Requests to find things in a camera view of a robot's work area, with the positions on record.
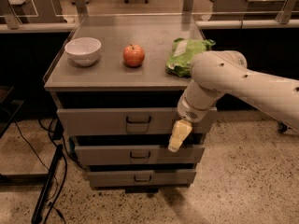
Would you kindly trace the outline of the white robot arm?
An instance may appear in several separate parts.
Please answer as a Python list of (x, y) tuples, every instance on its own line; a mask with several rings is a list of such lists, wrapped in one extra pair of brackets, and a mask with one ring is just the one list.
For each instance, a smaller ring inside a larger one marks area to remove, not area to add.
[(191, 82), (178, 101), (178, 115), (169, 139), (172, 152), (180, 146), (209, 109), (225, 94), (259, 109), (299, 131), (299, 81), (255, 72), (238, 51), (204, 51), (192, 58)]

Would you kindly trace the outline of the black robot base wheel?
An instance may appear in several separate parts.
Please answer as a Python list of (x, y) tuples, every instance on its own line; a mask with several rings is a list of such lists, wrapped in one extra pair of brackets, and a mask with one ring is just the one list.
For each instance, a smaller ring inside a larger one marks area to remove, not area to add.
[(285, 133), (285, 132), (287, 132), (287, 130), (288, 130), (288, 126), (287, 125), (285, 125), (282, 122), (278, 123), (278, 132), (279, 133)]

